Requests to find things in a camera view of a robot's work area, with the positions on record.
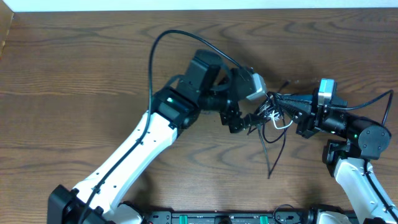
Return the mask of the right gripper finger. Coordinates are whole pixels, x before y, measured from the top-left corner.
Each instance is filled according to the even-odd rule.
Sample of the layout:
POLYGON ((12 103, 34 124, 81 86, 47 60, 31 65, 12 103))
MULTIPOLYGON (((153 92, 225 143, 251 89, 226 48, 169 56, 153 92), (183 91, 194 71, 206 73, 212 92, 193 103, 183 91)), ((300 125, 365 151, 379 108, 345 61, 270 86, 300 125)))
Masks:
POLYGON ((312 95, 281 95, 281 94, 276 94, 277 98, 279 100, 284 100, 284 101, 296 101, 299 103, 304 103, 304 104, 312 104, 313 101, 313 96, 312 95))
POLYGON ((307 103, 301 103, 298 101, 279 101, 278 104, 295 123, 304 121, 312 112, 312 106, 307 103))

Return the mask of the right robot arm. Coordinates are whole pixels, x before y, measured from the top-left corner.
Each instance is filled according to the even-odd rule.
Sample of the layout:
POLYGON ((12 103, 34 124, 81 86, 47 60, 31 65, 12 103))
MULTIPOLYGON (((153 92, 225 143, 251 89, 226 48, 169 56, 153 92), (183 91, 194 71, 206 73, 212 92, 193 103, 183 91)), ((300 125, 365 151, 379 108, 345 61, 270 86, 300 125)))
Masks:
POLYGON ((347 195, 361 223, 397 223, 397 207, 377 180, 371 160, 377 160, 391 140, 384 123, 351 114, 334 87, 312 95, 273 95, 278 110, 297 124, 304 138, 323 131, 339 136, 328 140, 322 161, 347 195))

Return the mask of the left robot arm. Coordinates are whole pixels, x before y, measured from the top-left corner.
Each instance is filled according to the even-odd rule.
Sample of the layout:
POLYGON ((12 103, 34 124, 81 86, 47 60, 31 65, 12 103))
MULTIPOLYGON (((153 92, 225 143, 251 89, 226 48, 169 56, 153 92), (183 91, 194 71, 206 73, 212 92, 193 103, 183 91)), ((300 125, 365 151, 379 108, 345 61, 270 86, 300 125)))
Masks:
POLYGON ((147 166, 202 111, 215 111, 231 133, 259 124, 243 115, 239 101, 266 94, 264 79, 250 68, 227 68, 222 58, 198 50, 183 75, 172 77, 151 100, 139 124, 113 154, 85 180, 68 190, 59 185, 49 196, 48 223, 142 223, 142 215, 123 197, 147 166))

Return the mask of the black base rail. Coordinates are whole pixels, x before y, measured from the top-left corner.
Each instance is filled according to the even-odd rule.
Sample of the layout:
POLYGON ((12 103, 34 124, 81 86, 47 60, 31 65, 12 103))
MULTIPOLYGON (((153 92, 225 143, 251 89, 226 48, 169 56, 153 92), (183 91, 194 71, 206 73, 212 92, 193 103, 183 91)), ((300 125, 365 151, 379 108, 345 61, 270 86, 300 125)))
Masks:
POLYGON ((358 218, 353 212, 344 212, 338 207, 319 205, 308 210, 283 204, 274 211, 174 211, 171 208, 154 207, 141 210, 130 202, 125 202, 141 217, 144 224, 312 224, 312 223, 355 223, 358 218))

